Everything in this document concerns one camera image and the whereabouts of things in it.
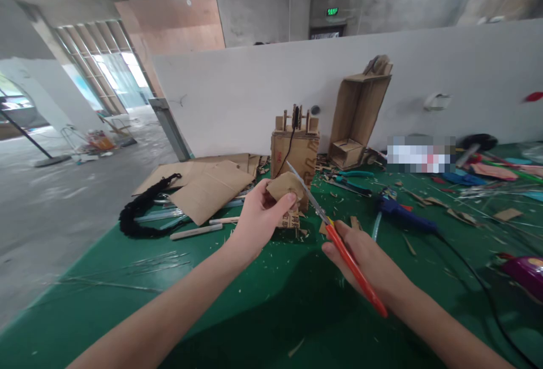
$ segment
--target right hand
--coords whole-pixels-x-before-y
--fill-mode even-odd
[[[377,296],[386,307],[395,311],[406,297],[413,294],[415,285],[366,232],[350,228],[341,220],[335,222],[335,229]],[[324,243],[322,251],[341,270],[356,291],[363,295],[354,275],[334,244]]]

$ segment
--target cardboard holder with tools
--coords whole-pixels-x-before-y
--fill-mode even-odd
[[[356,168],[373,158],[368,141],[392,78],[391,70],[388,57],[378,55],[363,73],[342,80],[328,148],[329,161],[341,170]]]
[[[318,131],[318,118],[312,117],[309,110],[306,115],[303,115],[302,106],[299,107],[299,115],[296,118],[296,109],[297,106],[294,105],[292,116],[287,115],[285,110],[283,116],[275,118],[275,130],[271,134],[271,177],[276,178],[290,170],[285,161],[288,155],[288,161],[309,187],[315,176],[321,136]],[[300,210],[306,212],[308,207],[309,200],[304,198],[300,203]]]

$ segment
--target purple object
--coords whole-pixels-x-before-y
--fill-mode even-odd
[[[543,302],[543,258],[521,257],[502,266],[516,282]]]

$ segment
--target pink object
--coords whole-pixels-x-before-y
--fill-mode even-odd
[[[502,270],[543,302],[543,258],[521,257],[510,260],[502,266]]]
[[[486,164],[472,164],[471,168],[479,175],[488,175],[489,177],[504,179],[506,181],[514,181],[518,179],[518,175],[505,168],[495,167]]]

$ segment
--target blurred label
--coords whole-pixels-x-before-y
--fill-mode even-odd
[[[388,172],[454,172],[456,137],[408,136],[389,137]]]

